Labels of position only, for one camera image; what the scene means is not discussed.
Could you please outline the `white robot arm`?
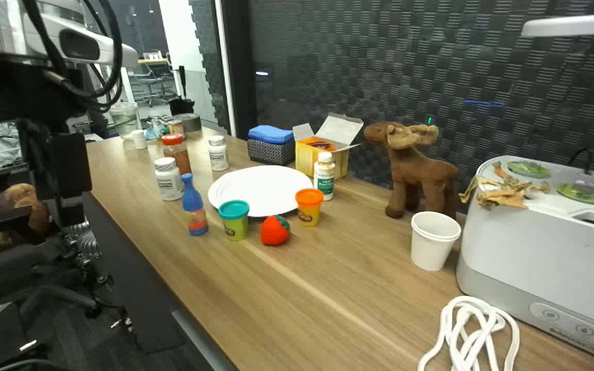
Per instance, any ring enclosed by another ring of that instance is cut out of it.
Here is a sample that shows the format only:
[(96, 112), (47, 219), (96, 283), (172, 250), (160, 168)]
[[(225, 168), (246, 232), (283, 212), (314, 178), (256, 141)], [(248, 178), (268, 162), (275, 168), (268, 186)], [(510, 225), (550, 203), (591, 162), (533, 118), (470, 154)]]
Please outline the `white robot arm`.
[(137, 64), (111, 0), (0, 0), (0, 66), (37, 70), (79, 101), (109, 110)]

